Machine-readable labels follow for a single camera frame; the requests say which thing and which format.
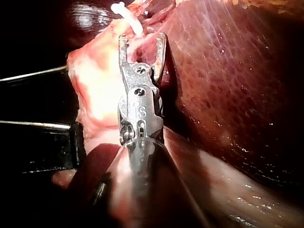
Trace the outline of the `right arm instrument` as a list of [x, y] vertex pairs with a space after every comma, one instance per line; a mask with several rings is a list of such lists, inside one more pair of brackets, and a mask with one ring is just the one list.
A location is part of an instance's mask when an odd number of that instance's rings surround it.
[[118, 103], [120, 143], [153, 138], [164, 143], [162, 99], [146, 63], [120, 65], [125, 94]]

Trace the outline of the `right arm instrument jaw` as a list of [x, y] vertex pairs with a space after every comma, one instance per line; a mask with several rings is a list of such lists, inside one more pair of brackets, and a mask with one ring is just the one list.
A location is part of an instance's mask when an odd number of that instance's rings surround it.
[[159, 32], [156, 37], [156, 60], [152, 64], [153, 79], [156, 84], [161, 83], [165, 64], [167, 37], [163, 32]]
[[125, 33], [119, 36], [119, 66], [122, 67], [127, 63], [128, 37]]

